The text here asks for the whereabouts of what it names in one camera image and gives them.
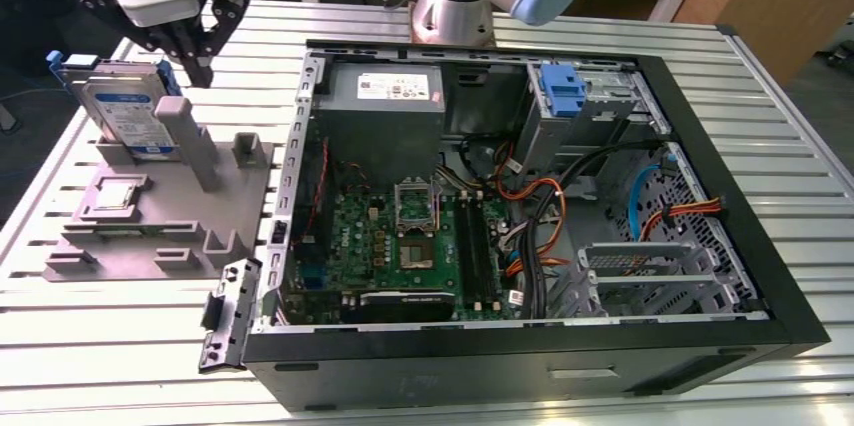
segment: gray stand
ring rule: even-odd
[[[189,110],[165,97],[154,112],[179,162],[135,162],[122,145],[97,143],[106,164],[47,257],[47,281],[218,278],[250,255],[272,145],[250,133],[213,143]]]

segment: gray power supply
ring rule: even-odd
[[[433,174],[444,120],[438,67],[340,64],[314,102],[309,137],[329,138],[336,160],[356,163],[372,187]]]

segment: slotted metal table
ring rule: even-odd
[[[195,373],[199,311],[214,281],[41,279],[43,259],[99,160],[91,145],[97,130],[79,110],[0,233],[0,423],[854,421],[854,181],[740,40],[709,26],[598,19],[560,19],[533,29],[497,15],[494,26],[501,47],[665,59],[832,342],[677,397],[292,416],[249,373]],[[405,42],[406,13],[254,2],[213,60],[213,87],[183,90],[213,140],[253,131],[265,141],[285,141],[308,38]],[[125,41],[113,57],[155,56]],[[274,156],[280,162],[281,148]],[[270,186],[277,179],[273,174]],[[268,220],[260,221],[258,238],[266,238]],[[256,253],[264,257],[262,246]]]

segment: blue cable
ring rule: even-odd
[[[628,216],[628,231],[630,232],[630,237],[635,241],[640,237],[640,225],[637,224],[637,199],[640,198],[640,188],[643,188],[643,185],[645,184],[647,174],[659,168],[660,166],[653,164],[640,170],[637,177],[635,178],[635,182],[630,185],[630,192],[628,193],[628,210],[625,215]]]

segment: blue plastic clip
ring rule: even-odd
[[[45,59],[47,61],[47,69],[50,70],[50,73],[53,73],[53,76],[58,79],[62,88],[65,88],[65,91],[70,94],[70,89],[67,89],[67,85],[65,84],[65,81],[62,81],[62,77],[58,75],[58,70],[62,68],[62,53],[55,50],[50,51]]]
[[[550,101],[550,114],[573,118],[586,100],[586,85],[577,77],[574,68],[564,64],[540,66],[540,85]]]

